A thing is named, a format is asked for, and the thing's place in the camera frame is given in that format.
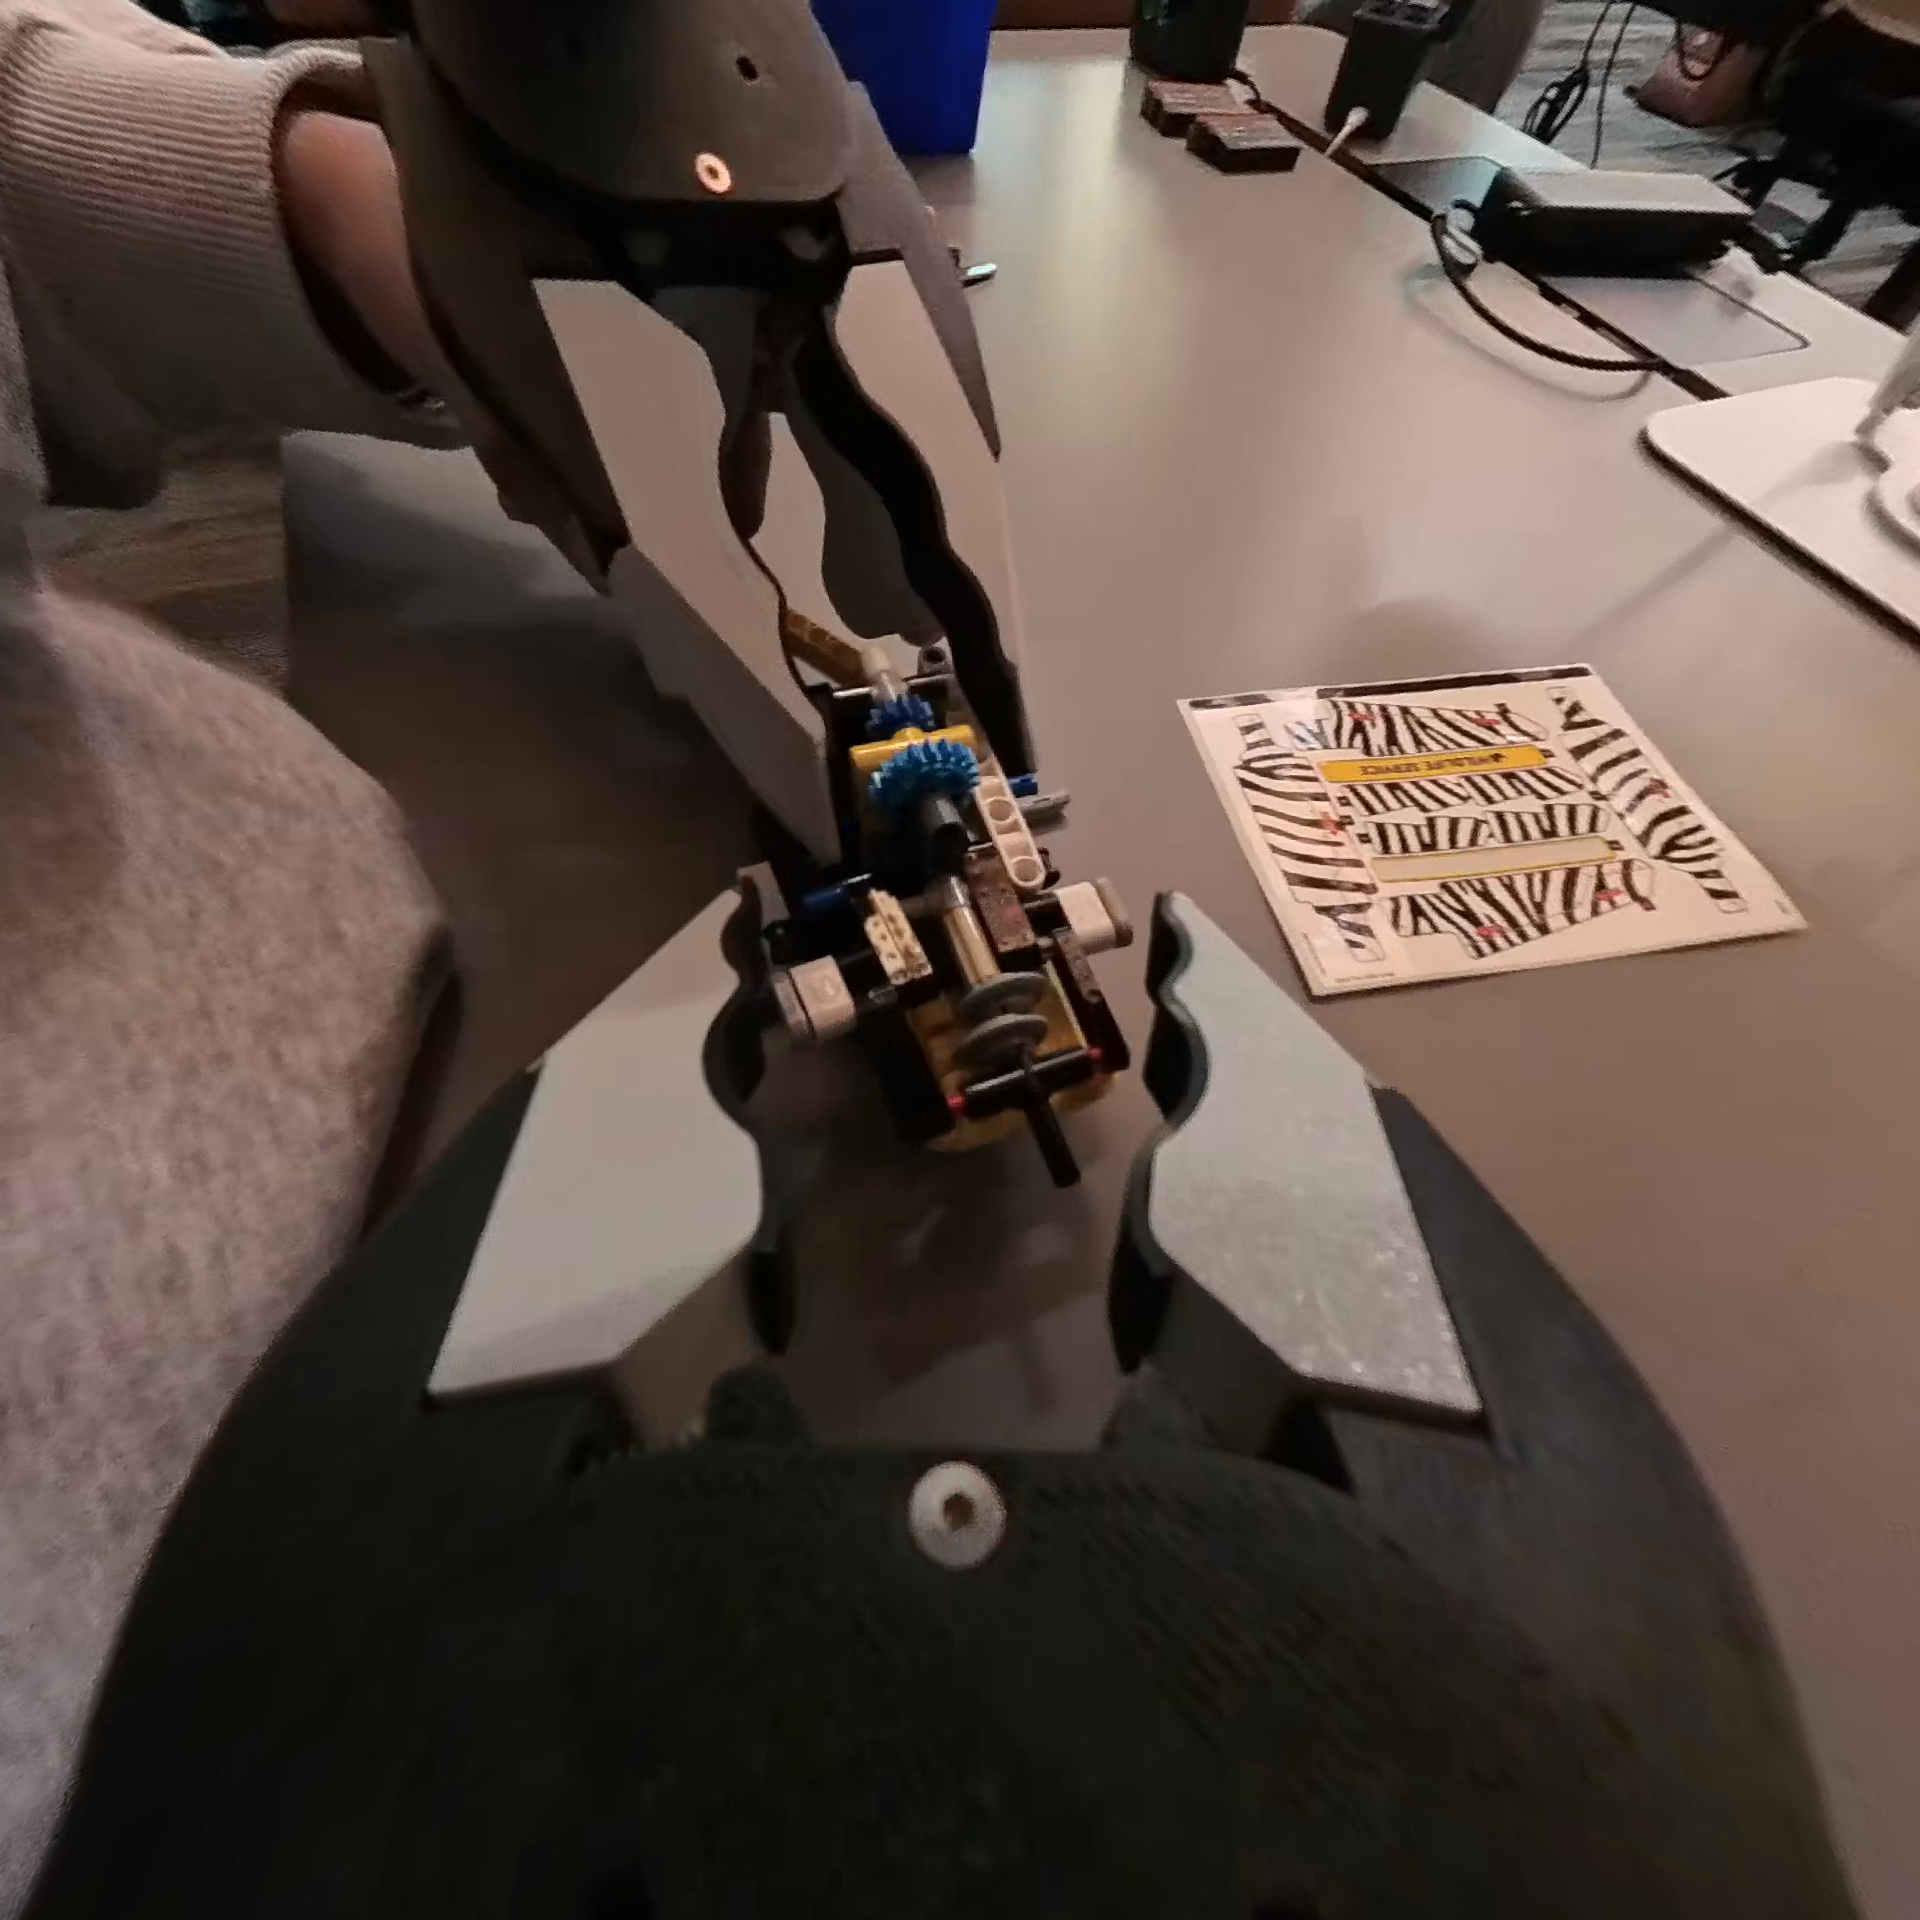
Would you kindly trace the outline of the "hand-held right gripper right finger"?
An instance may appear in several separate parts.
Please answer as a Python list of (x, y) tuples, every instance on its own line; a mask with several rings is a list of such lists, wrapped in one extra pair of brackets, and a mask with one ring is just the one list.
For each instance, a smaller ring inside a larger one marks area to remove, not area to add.
[(1177, 891), (1149, 1009), (1119, 1371), (1156, 1371), (1238, 1454), (1318, 1454), (1330, 1420), (1488, 1439), (1369, 1071)]

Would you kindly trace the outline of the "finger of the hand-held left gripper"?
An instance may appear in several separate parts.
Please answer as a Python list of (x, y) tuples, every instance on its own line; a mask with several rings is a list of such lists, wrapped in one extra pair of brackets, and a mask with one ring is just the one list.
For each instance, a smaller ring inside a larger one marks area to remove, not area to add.
[(785, 433), (829, 503), (829, 606), (849, 641), (942, 641), (993, 758), (1035, 771), (998, 409), (942, 255), (849, 262), (841, 296), (797, 342)]
[(685, 700), (753, 803), (813, 851), (841, 858), (829, 719), (785, 659), (785, 596), (733, 527), (723, 458), (753, 391), (753, 296), (625, 286), (532, 286), (601, 474), (625, 512), (612, 596), (646, 666)]

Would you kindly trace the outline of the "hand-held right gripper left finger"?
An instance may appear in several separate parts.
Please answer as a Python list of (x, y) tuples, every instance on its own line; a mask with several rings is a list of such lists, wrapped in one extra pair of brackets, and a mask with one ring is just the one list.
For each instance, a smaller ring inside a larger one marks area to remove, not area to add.
[(532, 1062), (426, 1403), (605, 1388), (639, 1439), (685, 1439), (772, 1352), (762, 902), (733, 880)]

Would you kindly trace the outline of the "lego vehicle model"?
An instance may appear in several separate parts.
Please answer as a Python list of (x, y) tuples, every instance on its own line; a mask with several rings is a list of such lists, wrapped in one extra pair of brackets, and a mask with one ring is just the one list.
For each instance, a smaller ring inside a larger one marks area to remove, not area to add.
[(832, 858), (762, 874), (762, 999), (802, 1050), (856, 1050), (880, 1121), (909, 1149), (1028, 1131), (1075, 1185), (1067, 1107), (1126, 1071), (1126, 1027), (1090, 957), (1135, 941), (1107, 880), (1063, 880), (1028, 771), (993, 758), (942, 645), (904, 666), (880, 641), (781, 614), (781, 645), (829, 719)]

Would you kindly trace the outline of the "person's left forearm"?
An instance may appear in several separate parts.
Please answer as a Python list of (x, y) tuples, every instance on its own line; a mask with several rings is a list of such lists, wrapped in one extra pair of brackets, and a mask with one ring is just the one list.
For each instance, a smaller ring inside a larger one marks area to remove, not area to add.
[(341, 43), (229, 53), (150, 6), (0, 20), (11, 490), (150, 503), (179, 442), (413, 442), (413, 376), (307, 296), (293, 108), (369, 120)]

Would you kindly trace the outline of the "person's left hand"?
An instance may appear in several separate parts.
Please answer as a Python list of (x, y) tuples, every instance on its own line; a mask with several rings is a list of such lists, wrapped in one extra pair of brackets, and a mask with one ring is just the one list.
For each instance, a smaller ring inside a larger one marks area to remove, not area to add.
[(293, 104), (272, 120), (272, 206), (334, 346), (400, 409), (437, 409), (496, 484), (496, 503), (532, 527), (588, 588), (605, 588), (605, 561), (588, 555), (588, 527), (576, 522), (548, 464), (526, 458), (437, 354), (437, 333), (414, 296), (382, 138), (369, 120)]

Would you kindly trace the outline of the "blue plastic bin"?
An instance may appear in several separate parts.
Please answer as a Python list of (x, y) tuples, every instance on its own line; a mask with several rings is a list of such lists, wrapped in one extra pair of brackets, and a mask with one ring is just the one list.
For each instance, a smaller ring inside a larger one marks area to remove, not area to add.
[(971, 157), (993, 62), (993, 0), (813, 0), (894, 157)]

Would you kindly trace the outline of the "zebra striped sticker sheet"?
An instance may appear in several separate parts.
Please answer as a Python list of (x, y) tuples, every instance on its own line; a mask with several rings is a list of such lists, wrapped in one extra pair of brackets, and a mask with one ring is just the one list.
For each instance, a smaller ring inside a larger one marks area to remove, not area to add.
[(1177, 700), (1318, 999), (1805, 938), (1588, 666)]

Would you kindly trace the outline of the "person's grey sweater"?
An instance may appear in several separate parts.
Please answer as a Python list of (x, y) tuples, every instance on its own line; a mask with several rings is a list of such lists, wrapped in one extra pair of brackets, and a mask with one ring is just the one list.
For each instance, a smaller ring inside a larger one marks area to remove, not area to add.
[(437, 977), (400, 810), (269, 685), (68, 596), (37, 490), (150, 490), (177, 442), (453, 442), (293, 286), (11, 269), (11, 1912), (179, 1477), (344, 1248)]

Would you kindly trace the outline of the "black box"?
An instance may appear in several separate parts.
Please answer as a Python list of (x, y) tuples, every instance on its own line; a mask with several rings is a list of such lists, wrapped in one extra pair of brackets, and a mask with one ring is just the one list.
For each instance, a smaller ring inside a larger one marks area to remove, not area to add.
[(1248, 0), (1135, 0), (1126, 53), (1149, 81), (1221, 87), (1238, 70)]

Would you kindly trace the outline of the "black charger dock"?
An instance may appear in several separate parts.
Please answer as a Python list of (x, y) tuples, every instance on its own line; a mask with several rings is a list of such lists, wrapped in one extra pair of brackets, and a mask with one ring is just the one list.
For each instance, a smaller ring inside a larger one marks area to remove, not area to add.
[(1338, 138), (1347, 108), (1369, 108), (1363, 141), (1383, 141), (1448, 35), (1452, 0), (1363, 0), (1322, 104), (1322, 138)]

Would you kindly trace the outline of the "black power adapter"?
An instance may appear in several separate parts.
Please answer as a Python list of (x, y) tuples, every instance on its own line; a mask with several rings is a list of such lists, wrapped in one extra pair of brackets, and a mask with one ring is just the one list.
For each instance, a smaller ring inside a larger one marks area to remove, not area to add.
[(1470, 242), (1529, 278), (1681, 278), (1747, 242), (1747, 206), (1690, 177), (1537, 177), (1506, 165)]

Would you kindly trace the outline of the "white monitor stand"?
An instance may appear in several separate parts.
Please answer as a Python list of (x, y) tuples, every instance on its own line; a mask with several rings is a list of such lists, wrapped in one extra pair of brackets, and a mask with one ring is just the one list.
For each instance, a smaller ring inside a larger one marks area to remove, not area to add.
[(1920, 333), (1865, 376), (1641, 418), (1641, 446), (1823, 584), (1920, 631)]

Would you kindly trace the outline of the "black office chair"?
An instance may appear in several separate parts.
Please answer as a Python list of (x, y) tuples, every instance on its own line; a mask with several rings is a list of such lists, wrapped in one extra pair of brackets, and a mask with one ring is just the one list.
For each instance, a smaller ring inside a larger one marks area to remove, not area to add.
[[(1747, 234), (1760, 242), (1760, 269), (1808, 278), (1830, 262), (1854, 213), (1898, 213), (1920, 225), (1920, 104), (1912, 97), (1786, 97), (1768, 108), (1768, 150), (1728, 157), (1714, 185), (1747, 206)], [(1819, 222), (1768, 222), (1760, 198), (1782, 185), (1819, 189)]]

